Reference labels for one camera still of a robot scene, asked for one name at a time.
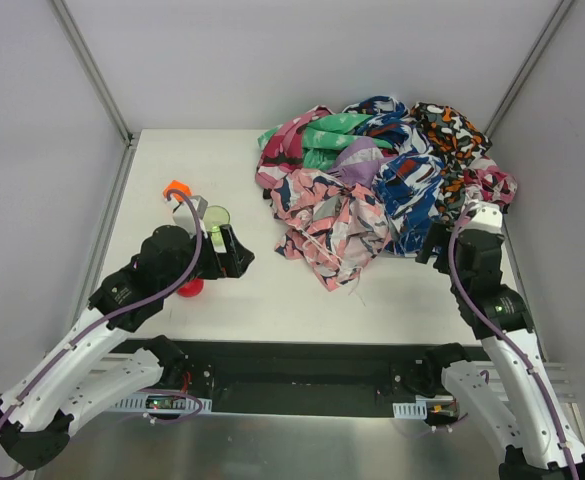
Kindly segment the pink navy floral cloth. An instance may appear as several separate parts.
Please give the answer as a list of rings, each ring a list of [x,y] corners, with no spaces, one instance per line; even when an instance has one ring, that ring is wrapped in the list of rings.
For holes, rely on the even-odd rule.
[[[287,226],[275,252],[305,261],[329,292],[356,280],[391,239],[384,205],[361,184],[300,169],[270,195],[274,218]]]

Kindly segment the lavender purple cloth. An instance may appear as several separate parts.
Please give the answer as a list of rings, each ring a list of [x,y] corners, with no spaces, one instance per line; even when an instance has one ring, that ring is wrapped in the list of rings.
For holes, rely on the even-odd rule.
[[[343,184],[372,186],[375,175],[385,163],[385,157],[372,138],[361,137],[345,148],[327,173]]]

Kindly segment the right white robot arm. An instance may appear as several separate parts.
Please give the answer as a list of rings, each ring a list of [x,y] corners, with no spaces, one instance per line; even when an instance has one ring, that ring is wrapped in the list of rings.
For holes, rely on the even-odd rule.
[[[507,398],[501,400],[458,343],[430,348],[405,386],[432,398],[440,392],[489,441],[502,479],[585,479],[585,445],[554,392],[522,297],[502,283],[503,237],[469,223],[435,222],[417,255],[449,276],[461,318],[491,360]]]

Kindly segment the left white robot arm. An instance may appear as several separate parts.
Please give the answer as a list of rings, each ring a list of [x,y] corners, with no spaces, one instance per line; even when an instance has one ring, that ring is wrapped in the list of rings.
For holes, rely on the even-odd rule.
[[[55,459],[94,417],[138,391],[187,397],[185,354],[164,335],[145,341],[123,363],[96,377],[103,356],[160,313],[191,280],[238,279],[254,261],[228,224],[214,246],[208,232],[156,228],[140,250],[107,276],[66,336],[20,382],[0,394],[0,446],[23,472]]]

